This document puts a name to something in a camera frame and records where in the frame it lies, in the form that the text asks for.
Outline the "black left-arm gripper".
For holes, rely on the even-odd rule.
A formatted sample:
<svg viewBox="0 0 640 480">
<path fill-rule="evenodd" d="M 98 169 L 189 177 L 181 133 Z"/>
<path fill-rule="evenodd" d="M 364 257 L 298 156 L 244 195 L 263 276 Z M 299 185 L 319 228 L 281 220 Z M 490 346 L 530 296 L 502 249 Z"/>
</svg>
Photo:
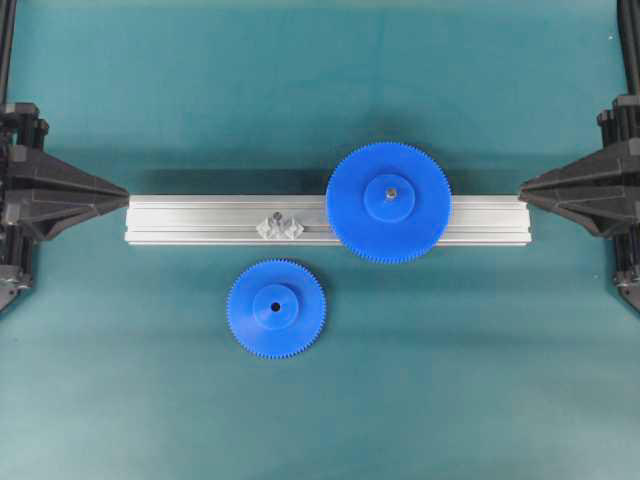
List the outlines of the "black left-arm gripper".
<svg viewBox="0 0 640 480">
<path fill-rule="evenodd" d="M 33 103 L 1 105 L 2 313 L 32 287 L 33 238 L 52 240 L 129 204 L 126 189 L 41 151 L 49 126 L 39 115 Z"/>
</svg>

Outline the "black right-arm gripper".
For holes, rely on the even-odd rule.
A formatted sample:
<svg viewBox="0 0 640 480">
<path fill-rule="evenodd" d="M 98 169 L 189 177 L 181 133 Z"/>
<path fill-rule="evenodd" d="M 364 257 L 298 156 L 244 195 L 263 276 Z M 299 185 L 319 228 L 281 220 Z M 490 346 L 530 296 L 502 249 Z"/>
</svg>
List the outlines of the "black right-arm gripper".
<svg viewBox="0 0 640 480">
<path fill-rule="evenodd" d="M 621 95 L 597 116 L 603 146 L 639 137 L 639 96 Z M 577 187 L 631 185 L 639 174 L 639 153 L 603 149 L 525 181 L 519 199 L 578 224 L 594 237 L 613 238 L 614 285 L 621 298 L 639 312 L 639 216 L 619 199 L 560 201 L 534 193 Z"/>
</svg>

